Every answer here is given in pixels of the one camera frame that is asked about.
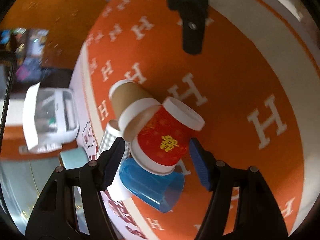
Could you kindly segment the brown wooden sideboard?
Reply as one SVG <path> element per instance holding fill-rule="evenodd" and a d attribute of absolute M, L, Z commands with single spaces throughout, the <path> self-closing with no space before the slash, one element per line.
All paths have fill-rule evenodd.
<path fill-rule="evenodd" d="M 1 29 L 48 30 L 42 66 L 73 69 L 105 6 L 105 0 L 16 0 L 1 21 Z"/>

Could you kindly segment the orange H-pattern tablecloth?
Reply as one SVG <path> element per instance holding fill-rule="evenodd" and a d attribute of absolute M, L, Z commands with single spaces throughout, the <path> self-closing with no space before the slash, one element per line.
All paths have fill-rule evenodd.
<path fill-rule="evenodd" d="M 208 0 L 202 52 L 182 48 L 183 23 L 167 0 L 82 0 L 84 36 L 71 86 L 83 93 L 88 142 L 116 117 L 112 85 L 129 80 L 158 102 L 195 110 L 203 147 L 228 165 L 256 166 L 290 237 L 319 204 L 319 43 L 279 0 Z"/>

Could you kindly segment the red paper cup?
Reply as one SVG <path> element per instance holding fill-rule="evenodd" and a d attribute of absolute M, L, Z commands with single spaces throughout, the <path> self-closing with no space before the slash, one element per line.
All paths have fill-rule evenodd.
<path fill-rule="evenodd" d="M 189 140 L 205 125 L 204 119 L 180 100 L 168 97 L 132 140 L 130 151 L 146 171 L 165 176 L 187 152 Z"/>

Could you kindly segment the white countertop appliance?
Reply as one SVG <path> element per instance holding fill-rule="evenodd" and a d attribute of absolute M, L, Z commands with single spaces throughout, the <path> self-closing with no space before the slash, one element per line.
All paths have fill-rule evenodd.
<path fill-rule="evenodd" d="M 74 93 L 68 88 L 41 88 L 37 94 L 35 125 L 39 143 L 28 153 L 49 153 L 76 139 L 79 120 Z"/>

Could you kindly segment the grey checked paper cup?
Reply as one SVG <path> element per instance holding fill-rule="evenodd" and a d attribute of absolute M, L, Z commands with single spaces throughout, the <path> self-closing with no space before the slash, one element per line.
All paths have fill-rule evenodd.
<path fill-rule="evenodd" d="M 123 135 L 119 129 L 118 121 L 113 119 L 113 120 L 110 120 L 106 125 L 102 140 L 101 140 L 99 148 L 98 148 L 97 158 L 100 157 L 102 152 L 109 150 L 111 148 L 111 146 L 113 145 L 113 143 L 117 137 L 122 138 Z M 127 141 L 125 141 L 125 150 L 124 150 L 123 157 L 122 157 L 119 165 L 121 166 L 122 163 L 129 156 L 130 156 L 129 143 Z"/>

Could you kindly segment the white cloth on appliance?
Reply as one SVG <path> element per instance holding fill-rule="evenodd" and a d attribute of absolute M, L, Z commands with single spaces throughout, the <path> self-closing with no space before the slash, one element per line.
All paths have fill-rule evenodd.
<path fill-rule="evenodd" d="M 39 139 L 35 125 L 35 110 L 40 82 L 29 87 L 23 104 L 22 127 L 28 150 L 38 145 Z"/>

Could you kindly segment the brown sleeve paper cup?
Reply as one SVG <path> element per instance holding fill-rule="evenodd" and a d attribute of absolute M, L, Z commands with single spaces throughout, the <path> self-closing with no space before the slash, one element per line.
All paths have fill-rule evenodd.
<path fill-rule="evenodd" d="M 161 103 L 139 84 L 127 79 L 114 83 L 108 97 L 118 127 L 128 142 L 138 135 L 161 107 Z"/>

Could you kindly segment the blue translucent plastic cup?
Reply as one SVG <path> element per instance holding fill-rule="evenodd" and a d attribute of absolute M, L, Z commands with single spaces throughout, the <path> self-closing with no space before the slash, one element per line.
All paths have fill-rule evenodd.
<path fill-rule="evenodd" d="M 162 213 L 176 205 L 184 188 L 184 175 L 172 172 L 159 176 L 140 167 L 133 158 L 126 159 L 120 169 L 122 184 L 136 197 Z"/>

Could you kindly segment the teal cylindrical canister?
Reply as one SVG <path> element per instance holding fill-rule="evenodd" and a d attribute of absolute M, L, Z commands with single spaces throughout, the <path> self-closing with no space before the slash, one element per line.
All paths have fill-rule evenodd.
<path fill-rule="evenodd" d="M 59 161 L 67 170 L 83 167 L 88 163 L 88 156 L 82 147 L 62 151 Z"/>

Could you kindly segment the plain white paper cup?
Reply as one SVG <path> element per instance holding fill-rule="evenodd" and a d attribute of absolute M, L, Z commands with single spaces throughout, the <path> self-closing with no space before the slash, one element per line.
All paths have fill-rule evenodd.
<path fill-rule="evenodd" d="M 108 194 L 113 201 L 124 201 L 133 196 L 133 194 L 123 185 L 119 171 L 116 172 L 112 184 L 107 187 Z"/>

